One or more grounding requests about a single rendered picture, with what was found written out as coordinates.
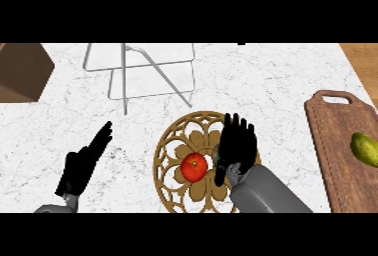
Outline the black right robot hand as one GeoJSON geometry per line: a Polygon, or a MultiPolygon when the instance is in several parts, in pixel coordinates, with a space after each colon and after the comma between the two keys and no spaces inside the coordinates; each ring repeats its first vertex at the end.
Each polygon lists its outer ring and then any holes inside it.
{"type": "Polygon", "coordinates": [[[224,183],[225,169],[239,163],[239,173],[245,174],[256,158],[256,136],[253,125],[239,118],[237,114],[225,114],[218,143],[218,160],[215,164],[214,182],[224,183]]]}

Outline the brown wooden box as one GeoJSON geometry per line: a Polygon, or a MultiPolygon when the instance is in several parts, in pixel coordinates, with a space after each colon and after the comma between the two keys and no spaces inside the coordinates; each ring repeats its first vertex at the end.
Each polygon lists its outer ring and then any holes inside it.
{"type": "Polygon", "coordinates": [[[0,103],[36,102],[53,69],[39,43],[0,43],[0,103]]]}

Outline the gold round openwork placemat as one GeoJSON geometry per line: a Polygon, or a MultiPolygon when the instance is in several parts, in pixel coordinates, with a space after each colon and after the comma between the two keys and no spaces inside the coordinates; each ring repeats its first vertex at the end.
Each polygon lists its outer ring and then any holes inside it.
{"type": "Polygon", "coordinates": [[[215,144],[219,142],[224,115],[212,111],[197,111],[180,117],[166,128],[156,144],[153,155],[153,183],[159,200],[172,213],[237,213],[230,202],[230,183],[214,184],[215,144]],[[190,153],[199,153],[206,160],[203,178],[190,183],[181,175],[180,165],[190,153]]]}

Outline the brown wooden cutting board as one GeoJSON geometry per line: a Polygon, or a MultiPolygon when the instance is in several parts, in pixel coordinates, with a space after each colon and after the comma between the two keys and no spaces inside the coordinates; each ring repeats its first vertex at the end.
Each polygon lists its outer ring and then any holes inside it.
{"type": "Polygon", "coordinates": [[[360,162],[351,136],[378,141],[378,113],[351,93],[318,90],[304,103],[330,212],[378,212],[378,168],[360,162]]]}

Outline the green-yellow vegetable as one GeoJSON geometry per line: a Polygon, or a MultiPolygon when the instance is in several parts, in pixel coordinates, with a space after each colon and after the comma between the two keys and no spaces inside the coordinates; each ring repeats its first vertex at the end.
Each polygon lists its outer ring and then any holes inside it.
{"type": "Polygon", "coordinates": [[[355,132],[351,135],[349,149],[358,161],[378,168],[378,141],[366,134],[355,132]]]}

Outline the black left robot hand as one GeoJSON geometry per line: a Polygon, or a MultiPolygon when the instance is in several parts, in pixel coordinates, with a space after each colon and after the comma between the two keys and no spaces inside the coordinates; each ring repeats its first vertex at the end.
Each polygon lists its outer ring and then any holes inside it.
{"type": "Polygon", "coordinates": [[[95,163],[101,157],[106,146],[112,140],[112,122],[107,121],[100,128],[90,144],[78,152],[69,152],[64,158],[63,174],[54,194],[57,196],[79,196],[85,190],[95,163]]]}

